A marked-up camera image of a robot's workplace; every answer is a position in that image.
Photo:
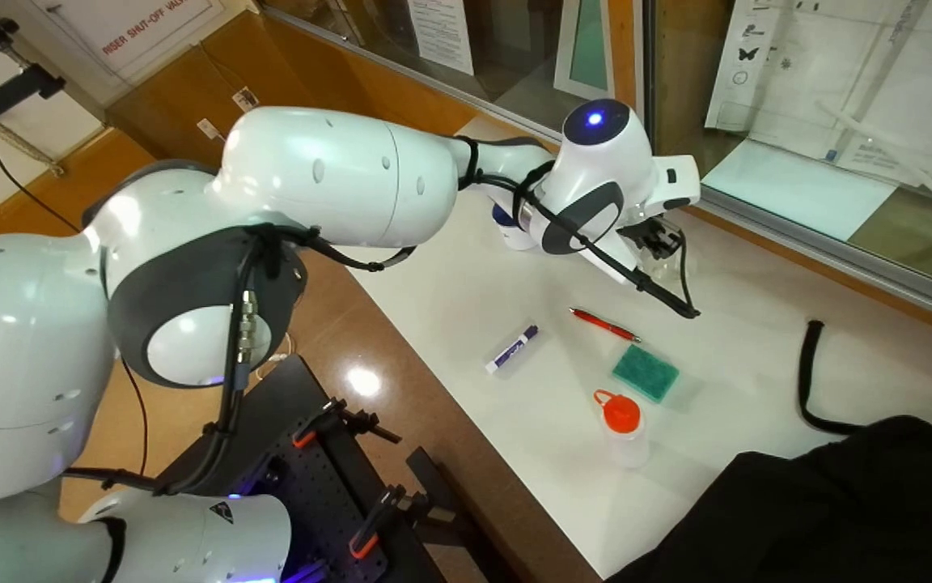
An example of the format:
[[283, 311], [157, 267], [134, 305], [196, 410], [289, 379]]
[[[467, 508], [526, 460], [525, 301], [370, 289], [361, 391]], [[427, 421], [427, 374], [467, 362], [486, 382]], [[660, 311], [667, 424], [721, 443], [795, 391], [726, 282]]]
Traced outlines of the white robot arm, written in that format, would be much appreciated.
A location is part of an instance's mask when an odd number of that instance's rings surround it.
[[[536, 254], [585, 256], [639, 293], [639, 232], [698, 201], [698, 168], [657, 157], [621, 100], [590, 100], [561, 146], [432, 137], [318, 106], [256, 106], [213, 171], [180, 164], [125, 180], [69, 237], [0, 235], [0, 583], [282, 583], [293, 516], [276, 495], [207, 495], [237, 438], [247, 375], [282, 343], [305, 289], [300, 250], [394, 262], [468, 188]], [[657, 293], [689, 317], [689, 295]], [[201, 468], [59, 519], [109, 371], [213, 390]]]

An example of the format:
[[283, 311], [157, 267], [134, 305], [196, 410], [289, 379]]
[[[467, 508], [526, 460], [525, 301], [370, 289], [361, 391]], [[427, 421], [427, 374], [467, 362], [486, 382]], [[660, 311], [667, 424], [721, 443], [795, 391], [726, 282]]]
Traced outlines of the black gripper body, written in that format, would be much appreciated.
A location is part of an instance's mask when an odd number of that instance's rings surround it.
[[651, 280], [663, 280], [682, 259], [685, 250], [685, 235], [663, 218], [635, 224], [629, 237], [638, 250], [639, 274]]

